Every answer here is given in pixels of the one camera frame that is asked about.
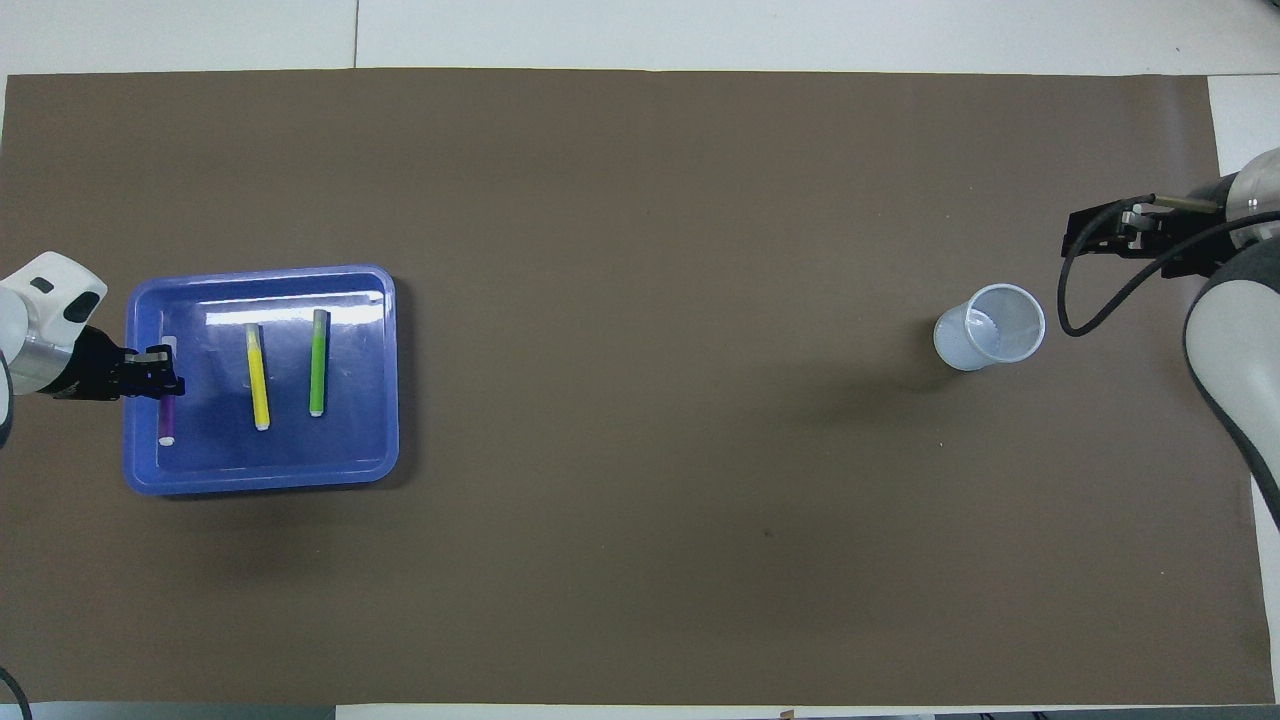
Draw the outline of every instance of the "clear plastic cup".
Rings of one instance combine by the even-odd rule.
[[[938,318],[933,347],[956,370],[1030,357],[1044,340],[1044,310],[1025,290],[988,284]]]

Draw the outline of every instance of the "purple marker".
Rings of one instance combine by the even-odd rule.
[[[169,359],[173,361],[178,360],[178,338],[173,337],[172,334],[166,334],[160,338],[160,345],[168,345],[170,348],[173,348],[173,355],[170,355]],[[174,442],[174,432],[173,432],[174,400],[175,398],[172,395],[160,396],[160,421],[156,424],[156,436],[160,445],[163,445],[164,447],[169,447]]]

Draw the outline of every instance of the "blue plastic tray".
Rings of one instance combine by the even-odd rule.
[[[311,318],[329,310],[325,413],[307,411]],[[253,427],[244,323],[262,328],[271,427]],[[125,338],[174,336],[187,393],[177,442],[156,442],[159,402],[124,401],[124,477],[143,495],[370,483],[399,456],[396,288],[376,265],[159,278],[129,297]]]

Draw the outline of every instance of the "white table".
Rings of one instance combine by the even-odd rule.
[[[1267,0],[0,0],[3,77],[351,67],[1204,74],[1222,174],[1280,146],[1280,8]],[[1275,671],[1280,532],[1257,489],[1254,511]],[[413,705],[340,707],[338,716],[675,720],[782,710]],[[1001,708],[797,715],[977,710]]]

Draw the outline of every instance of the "black cable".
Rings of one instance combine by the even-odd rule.
[[[1106,320],[1107,316],[1111,315],[1111,313],[1114,313],[1115,309],[1119,307],[1121,302],[1124,302],[1125,300],[1129,299],[1130,295],[1133,295],[1133,291],[1138,290],[1138,286],[1146,282],[1146,279],[1149,278],[1151,275],[1160,272],[1160,269],[1164,268],[1170,260],[1178,258],[1183,252],[1187,252],[1189,247],[1226,232],[1238,231],[1240,228],[1247,228],[1252,225],[1261,225],[1262,223],[1270,223],[1274,220],[1280,220],[1280,211],[1258,213],[1257,215],[1249,215],[1247,218],[1240,218],[1228,223],[1216,224],[1208,229],[1201,231],[1188,237],[1187,240],[1179,242],[1178,245],[1160,254],[1155,260],[1148,263],[1147,266],[1139,270],[1138,274],[1130,278],[1129,282],[1126,282],[1124,287],[1120,288],[1119,292],[1111,296],[1111,300],[1108,300],[1107,304],[1103,305],[1102,309],[1098,310],[1098,313],[1093,315],[1093,318],[1088,323],[1084,323],[1078,328],[1073,327],[1071,322],[1068,320],[1066,318],[1066,278],[1071,272],[1071,263],[1074,263],[1075,259],[1079,256],[1080,250],[1084,247],[1085,241],[1088,241],[1088,237],[1093,234],[1093,232],[1098,229],[1098,227],[1101,227],[1102,223],[1107,222],[1116,214],[1123,213],[1126,206],[1134,205],[1137,202],[1149,202],[1151,199],[1153,197],[1155,196],[1151,195],[1142,197],[1130,197],[1128,200],[1120,200],[1119,202],[1108,205],[1105,210],[1098,213],[1093,218],[1093,220],[1089,222],[1089,224],[1084,225],[1084,229],[1080,231],[1080,234],[1075,237],[1075,241],[1068,250],[1066,258],[1062,260],[1062,272],[1057,275],[1057,322],[1060,325],[1062,325],[1062,332],[1065,332],[1066,334],[1071,337],[1080,337],[1083,334],[1093,332],[1093,329],[1096,329],[1098,325],[1102,324],[1102,320]]]
[[[31,702],[27,701],[27,693],[22,692],[18,680],[4,667],[0,667],[0,680],[4,680],[4,684],[13,691],[13,697],[18,701],[18,711],[22,712],[22,720],[31,720]]]

